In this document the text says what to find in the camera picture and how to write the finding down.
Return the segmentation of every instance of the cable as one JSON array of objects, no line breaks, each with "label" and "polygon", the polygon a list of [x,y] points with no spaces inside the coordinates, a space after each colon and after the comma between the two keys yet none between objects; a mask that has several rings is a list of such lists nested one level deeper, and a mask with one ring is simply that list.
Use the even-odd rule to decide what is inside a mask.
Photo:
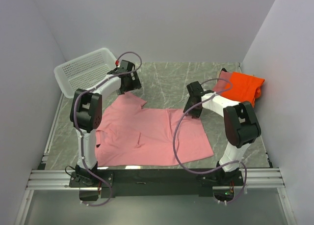
[{"label": "cable", "polygon": [[207,82],[213,81],[213,80],[223,80],[223,81],[229,83],[229,84],[230,84],[230,87],[229,87],[228,89],[219,91],[219,92],[217,92],[217,93],[214,92],[214,94],[213,94],[210,98],[208,98],[208,99],[206,99],[206,100],[204,100],[204,101],[201,101],[201,102],[199,102],[199,103],[193,105],[193,106],[190,107],[187,111],[184,112],[184,114],[181,116],[181,118],[180,118],[180,120],[179,120],[179,122],[178,122],[178,124],[177,124],[177,126],[176,126],[176,128],[175,128],[175,131],[174,131],[174,133],[173,133],[172,146],[173,146],[173,152],[174,152],[174,154],[175,154],[175,158],[176,158],[176,160],[178,161],[179,165],[180,165],[183,169],[185,169],[186,171],[188,171],[188,172],[190,172],[190,173],[194,173],[194,174],[207,174],[207,173],[215,172],[215,171],[217,171],[217,170],[223,168],[224,166],[227,166],[227,165],[230,165],[230,164],[235,164],[235,163],[240,163],[240,164],[242,164],[243,167],[244,167],[244,171],[245,171],[245,177],[244,177],[243,187],[241,188],[240,192],[236,195],[236,197],[234,197],[232,200],[230,200],[230,201],[227,202],[227,203],[231,203],[231,202],[235,201],[236,199],[238,199],[239,196],[240,196],[240,195],[243,193],[243,191],[244,191],[244,187],[245,187],[245,184],[246,184],[246,178],[247,178],[247,168],[246,168],[246,166],[245,166],[245,164],[244,164],[243,162],[241,162],[241,161],[239,161],[239,160],[235,160],[235,161],[231,161],[231,162],[225,163],[225,164],[223,164],[223,165],[220,165],[220,166],[218,166],[218,167],[216,167],[216,168],[214,168],[214,169],[210,169],[210,170],[204,171],[204,172],[199,172],[199,171],[190,170],[190,169],[188,169],[186,166],[184,166],[184,165],[182,164],[182,162],[180,161],[180,159],[178,158],[178,155],[177,155],[177,152],[176,152],[176,135],[177,135],[178,128],[179,128],[179,126],[180,126],[180,124],[181,124],[183,118],[184,118],[192,109],[194,109],[195,107],[197,107],[197,106],[199,106],[199,105],[205,103],[206,101],[210,101],[210,100],[213,99],[216,95],[219,95],[220,93],[222,93],[222,92],[224,92],[224,91],[230,90],[230,89],[232,88],[232,86],[233,86],[232,83],[231,83],[229,80],[221,79],[221,78],[209,79],[209,80],[206,80],[205,82],[202,82],[201,84],[204,84],[204,83],[207,83]]},{"label": "cable", "polygon": [[102,206],[104,204],[107,204],[110,199],[112,198],[112,188],[111,188],[111,185],[109,183],[107,183],[105,180],[103,180],[101,177],[98,177],[96,174],[94,174],[91,170],[89,170],[86,162],[85,162],[85,156],[84,156],[84,134],[83,134],[83,131],[79,128],[79,125],[78,125],[78,119],[77,119],[77,112],[76,110],[78,109],[78,104],[79,104],[79,101],[80,99],[82,98],[83,95],[89,93],[89,92],[92,92],[94,90],[96,90],[97,88],[99,88],[100,86],[102,86],[103,84],[105,84],[107,81],[109,81],[110,79],[113,79],[115,77],[118,77],[120,75],[125,75],[125,74],[131,74],[131,73],[134,73],[135,71],[137,71],[141,66],[142,66],[142,58],[135,52],[124,52],[122,53],[118,58],[117,58],[117,61],[119,61],[119,59],[124,56],[125,54],[134,54],[136,55],[139,60],[140,60],[140,64],[139,66],[132,70],[132,71],[129,71],[129,72],[124,72],[124,73],[120,73],[120,74],[115,74],[115,75],[112,75],[110,76],[109,78],[103,80],[100,84],[98,84],[96,87],[92,88],[92,89],[89,89],[89,90],[86,90],[84,92],[82,92],[78,97],[77,99],[75,100],[75,103],[74,103],[74,113],[73,113],[73,119],[74,119],[74,125],[75,125],[75,128],[79,131],[80,133],[80,150],[81,150],[81,158],[82,158],[82,162],[83,162],[83,165],[86,169],[86,171],[92,175],[93,177],[97,178],[98,180],[100,180],[101,182],[105,183],[106,186],[109,187],[109,190],[110,190],[110,194],[109,194],[109,197],[106,201],[104,201],[103,203],[100,203],[100,204],[89,204],[85,201],[83,201],[82,203],[87,205],[87,206],[92,206],[92,207],[97,207],[97,206]]},{"label": "cable", "polygon": [[73,169],[74,171],[75,171],[75,168],[73,168],[72,166],[68,165],[68,166],[66,166],[65,169],[64,169],[65,173],[66,173],[67,175],[69,175],[70,177],[72,177],[72,175],[67,172],[67,167]]}]

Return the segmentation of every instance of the folded cloth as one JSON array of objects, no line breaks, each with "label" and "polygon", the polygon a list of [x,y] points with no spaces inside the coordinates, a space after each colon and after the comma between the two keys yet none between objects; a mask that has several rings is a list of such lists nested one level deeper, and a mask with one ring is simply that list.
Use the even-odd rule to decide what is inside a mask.
[{"label": "folded cloth", "polygon": [[[181,109],[142,109],[146,101],[130,92],[120,95],[105,110],[96,130],[98,166],[173,166],[173,133]],[[213,156],[199,119],[184,117],[176,136],[182,163]]]},{"label": "folded cloth", "polygon": [[[220,78],[227,79],[232,83],[232,88],[229,91],[221,93],[221,96],[234,101],[249,101],[252,106],[255,104],[255,99],[261,96],[261,86],[265,79],[257,78],[247,74],[241,74],[237,72],[224,72],[222,71]],[[230,84],[219,80],[213,91],[221,91],[228,89]]]}]

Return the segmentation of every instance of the orange cloth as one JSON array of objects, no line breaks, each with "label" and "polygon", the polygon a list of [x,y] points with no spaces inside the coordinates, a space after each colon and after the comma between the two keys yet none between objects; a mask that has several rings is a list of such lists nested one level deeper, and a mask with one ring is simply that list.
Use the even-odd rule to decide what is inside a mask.
[{"label": "orange cloth", "polygon": [[225,91],[221,96],[234,101],[249,101],[254,107],[255,99],[261,96],[261,86],[265,79],[260,79],[247,74],[233,72],[230,77],[230,82],[233,87],[229,91]]}]

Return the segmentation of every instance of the laundry basket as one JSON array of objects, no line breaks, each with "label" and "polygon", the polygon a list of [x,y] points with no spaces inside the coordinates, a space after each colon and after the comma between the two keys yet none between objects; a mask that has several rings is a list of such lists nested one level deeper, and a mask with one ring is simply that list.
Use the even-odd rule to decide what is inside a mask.
[{"label": "laundry basket", "polygon": [[63,94],[73,98],[75,90],[92,87],[115,69],[115,61],[109,49],[101,48],[55,67],[54,75]]}]

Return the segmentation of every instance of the metal frame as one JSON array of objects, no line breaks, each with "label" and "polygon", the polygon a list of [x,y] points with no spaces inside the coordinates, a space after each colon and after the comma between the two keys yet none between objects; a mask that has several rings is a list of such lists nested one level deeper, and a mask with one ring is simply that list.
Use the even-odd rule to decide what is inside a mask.
[{"label": "metal frame", "polygon": [[55,133],[55,127],[56,127],[55,123],[57,122],[57,120],[59,118],[59,115],[60,115],[60,107],[61,107],[61,103],[62,103],[63,97],[64,97],[64,95],[61,94],[60,99],[59,99],[59,103],[58,103],[58,106],[57,106],[57,110],[56,110],[54,118],[53,118],[53,122],[52,122],[52,126],[51,126],[51,129],[50,129],[50,132],[49,132],[49,136],[48,136],[48,139],[47,139],[47,143],[46,143],[44,154],[49,154],[49,152],[50,152],[53,136],[54,136],[54,133]]},{"label": "metal frame", "polygon": [[[22,204],[16,219],[16,225],[22,225],[25,222],[31,203],[32,195],[35,190],[80,190],[80,188],[69,187],[70,176],[63,170],[32,170]],[[227,189],[228,187],[213,187],[213,189]],[[277,188],[288,225],[296,225],[296,220],[287,197],[285,184],[278,168],[275,169],[248,169],[246,189],[265,189]],[[97,191],[97,187],[82,188],[84,190]]]},{"label": "metal frame", "polygon": [[[26,190],[79,190],[69,187],[70,176],[63,170],[33,170],[30,174]],[[279,169],[248,169],[246,188],[284,188],[285,184]],[[229,187],[213,187],[213,189],[227,189]]]},{"label": "metal frame", "polygon": [[284,210],[288,225],[297,225],[294,212],[290,204],[290,200],[288,198],[286,189],[278,188],[278,194],[281,201],[281,205],[283,206],[283,210]]},{"label": "metal frame", "polygon": [[14,225],[23,225],[28,213],[28,209],[33,198],[34,190],[26,190],[21,202],[20,210],[16,217]]}]

